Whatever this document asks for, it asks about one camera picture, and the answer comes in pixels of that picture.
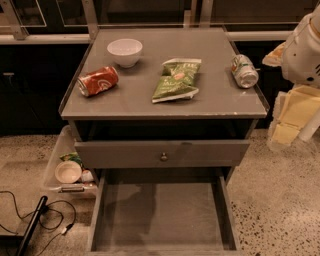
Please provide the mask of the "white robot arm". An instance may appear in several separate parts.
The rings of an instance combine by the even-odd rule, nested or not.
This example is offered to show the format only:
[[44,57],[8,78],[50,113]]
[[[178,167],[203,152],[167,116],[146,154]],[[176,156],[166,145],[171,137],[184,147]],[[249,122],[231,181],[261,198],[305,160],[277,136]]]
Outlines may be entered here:
[[294,84],[276,98],[268,147],[280,150],[296,138],[310,140],[320,127],[320,6],[304,16],[262,63],[280,67],[283,78]]

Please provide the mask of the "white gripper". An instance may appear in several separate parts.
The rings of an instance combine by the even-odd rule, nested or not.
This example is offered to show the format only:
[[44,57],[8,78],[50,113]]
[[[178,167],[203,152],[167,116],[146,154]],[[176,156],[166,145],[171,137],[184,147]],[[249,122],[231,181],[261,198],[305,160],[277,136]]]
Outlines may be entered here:
[[264,65],[282,68],[286,80],[296,85],[276,97],[267,145],[271,150],[289,147],[320,109],[319,16],[306,15],[285,43],[262,60]]

